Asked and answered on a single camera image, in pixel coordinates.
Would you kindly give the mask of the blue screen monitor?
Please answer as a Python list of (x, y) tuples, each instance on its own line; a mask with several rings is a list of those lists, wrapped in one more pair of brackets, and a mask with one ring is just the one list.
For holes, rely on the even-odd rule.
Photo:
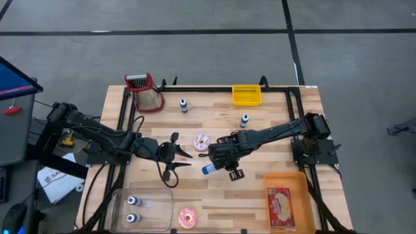
[(0, 101), (36, 94), (44, 89), (0, 56)]

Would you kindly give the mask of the black computer mouse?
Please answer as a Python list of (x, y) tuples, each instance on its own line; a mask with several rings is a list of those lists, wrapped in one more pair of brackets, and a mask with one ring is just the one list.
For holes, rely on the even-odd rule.
[(26, 212), (27, 206), (25, 204), (17, 203), (13, 205), (3, 219), (1, 234), (23, 234)]

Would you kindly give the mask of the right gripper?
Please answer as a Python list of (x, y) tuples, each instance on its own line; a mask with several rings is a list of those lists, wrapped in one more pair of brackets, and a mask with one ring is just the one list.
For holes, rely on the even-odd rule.
[(200, 153), (199, 157), (208, 157), (215, 170), (224, 169), (229, 172), (231, 181), (244, 178), (242, 169), (238, 169), (239, 160), (244, 156), (240, 144), (235, 136), (219, 138), (216, 144), (209, 146), (209, 153)]

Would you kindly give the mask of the white paper sheet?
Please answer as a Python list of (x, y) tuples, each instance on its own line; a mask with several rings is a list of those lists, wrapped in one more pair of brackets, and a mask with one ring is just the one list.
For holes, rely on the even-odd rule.
[(65, 174), (59, 170), (44, 167), (37, 173), (37, 179), (50, 203), (57, 203), (75, 188), (85, 182), (84, 179)]

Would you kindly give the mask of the grey cabinet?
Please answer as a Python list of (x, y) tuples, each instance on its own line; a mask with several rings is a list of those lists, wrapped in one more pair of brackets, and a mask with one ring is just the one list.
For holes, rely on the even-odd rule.
[[(21, 111), (4, 114), (13, 102), (16, 107), (21, 107)], [(0, 101), (0, 167), (25, 160), (33, 105), (34, 94)]]

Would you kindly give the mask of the black metal beam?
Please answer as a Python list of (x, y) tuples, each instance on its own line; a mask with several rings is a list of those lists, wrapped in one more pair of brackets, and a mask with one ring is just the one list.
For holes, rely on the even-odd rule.
[(43, 166), (59, 170), (65, 174), (78, 177), (80, 179), (85, 179), (88, 173), (87, 167), (64, 159), (63, 157), (59, 157), (51, 151), (41, 150), (39, 147), (32, 144), (27, 145), (25, 159), (27, 161), (36, 160)]

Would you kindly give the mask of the orange plastic bin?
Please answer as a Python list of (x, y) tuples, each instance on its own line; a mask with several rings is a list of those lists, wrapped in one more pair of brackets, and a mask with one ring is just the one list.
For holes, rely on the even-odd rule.
[[(266, 217), (268, 229), (272, 234), (315, 234), (316, 227), (311, 208), (306, 177), (301, 172), (267, 172), (264, 177)], [(291, 229), (272, 229), (269, 222), (267, 188), (287, 187), (291, 194), (295, 227)]]

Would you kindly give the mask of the red snack box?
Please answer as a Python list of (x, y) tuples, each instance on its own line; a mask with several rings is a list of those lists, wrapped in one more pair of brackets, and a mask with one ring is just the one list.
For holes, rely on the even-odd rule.
[(290, 190), (287, 187), (267, 188), (270, 227), (291, 229), (295, 227)]

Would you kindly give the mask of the pink frosted toy donut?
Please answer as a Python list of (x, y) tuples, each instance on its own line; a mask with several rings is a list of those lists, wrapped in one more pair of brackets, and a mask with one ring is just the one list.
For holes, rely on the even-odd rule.
[(191, 229), (198, 223), (198, 215), (194, 209), (185, 208), (180, 211), (178, 222), (182, 228)]

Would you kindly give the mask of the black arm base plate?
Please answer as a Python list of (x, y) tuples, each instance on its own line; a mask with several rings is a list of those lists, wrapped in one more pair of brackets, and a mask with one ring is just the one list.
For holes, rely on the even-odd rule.
[(96, 144), (95, 142), (91, 143), (91, 145), (85, 149), (83, 149), (87, 156), (86, 163), (93, 165), (93, 164), (127, 164), (131, 160), (131, 155), (128, 154), (117, 154), (112, 155)]
[(291, 141), (294, 162), (300, 166), (305, 164), (327, 164), (335, 166), (339, 163), (337, 150), (340, 144), (335, 145), (328, 139), (295, 139)]

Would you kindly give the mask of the yellow hand tool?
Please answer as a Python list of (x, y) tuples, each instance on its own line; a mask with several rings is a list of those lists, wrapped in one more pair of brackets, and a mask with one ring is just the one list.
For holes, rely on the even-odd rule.
[(64, 148), (73, 148), (75, 146), (73, 131), (65, 130), (58, 140), (58, 145)]

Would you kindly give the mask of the purple frosted toy donut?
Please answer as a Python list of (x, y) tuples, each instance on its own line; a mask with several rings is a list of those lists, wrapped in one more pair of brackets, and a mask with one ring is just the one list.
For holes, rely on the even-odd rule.
[(193, 146), (197, 151), (207, 151), (210, 139), (207, 135), (196, 135), (193, 140)]

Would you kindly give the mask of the yellow plastic basket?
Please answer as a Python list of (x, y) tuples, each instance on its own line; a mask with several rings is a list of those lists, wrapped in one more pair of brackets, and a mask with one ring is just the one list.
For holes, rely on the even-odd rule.
[(234, 106), (253, 107), (262, 103), (261, 87), (254, 84), (235, 84), (232, 86)]

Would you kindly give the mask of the black aluminium table frame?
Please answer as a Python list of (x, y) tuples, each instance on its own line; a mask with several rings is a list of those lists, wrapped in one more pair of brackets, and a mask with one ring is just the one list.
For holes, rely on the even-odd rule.
[[(200, 233), (249, 233), (268, 230), (265, 209), (264, 174), (267, 172), (297, 172), (291, 141), (283, 139), (261, 146), (243, 157), (240, 168), (244, 178), (231, 181), (225, 170), (209, 175), (202, 167), (209, 163), (192, 146), (192, 139), (206, 134), (211, 141), (238, 129), (242, 115), (249, 116), (250, 129), (264, 129), (284, 124), (312, 112), (322, 114), (323, 107), (317, 88), (308, 86), (271, 86), (262, 89), (262, 103), (256, 107), (236, 107), (230, 86), (168, 85), (163, 90), (164, 107), (147, 113), (144, 122), (137, 121), (130, 98), (124, 97), (123, 86), (110, 86), (101, 111), (101, 123), (116, 127), (134, 122), (134, 128), (144, 136), (165, 142), (173, 132), (179, 133), (180, 146), (192, 156), (185, 159), (190, 166), (178, 168), (171, 177), (174, 184), (176, 211), (191, 207), (198, 214), (195, 231)], [(188, 112), (181, 112), (185, 99)]]

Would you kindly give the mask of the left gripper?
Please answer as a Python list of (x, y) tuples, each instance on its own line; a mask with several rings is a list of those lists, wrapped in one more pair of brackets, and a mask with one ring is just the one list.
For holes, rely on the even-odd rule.
[[(169, 181), (170, 180), (170, 172), (174, 172), (176, 168), (182, 167), (182, 166), (190, 166), (189, 163), (183, 163), (183, 162), (173, 162), (175, 159), (176, 154), (176, 140), (179, 138), (179, 133), (173, 132), (170, 141), (162, 143), (158, 150), (157, 150), (157, 166), (158, 170), (161, 176), (161, 179), (163, 181)], [(177, 154), (192, 158), (191, 155), (189, 155), (187, 152), (185, 152), (180, 145), (177, 145)], [(159, 163), (165, 164), (165, 169), (162, 172)]]

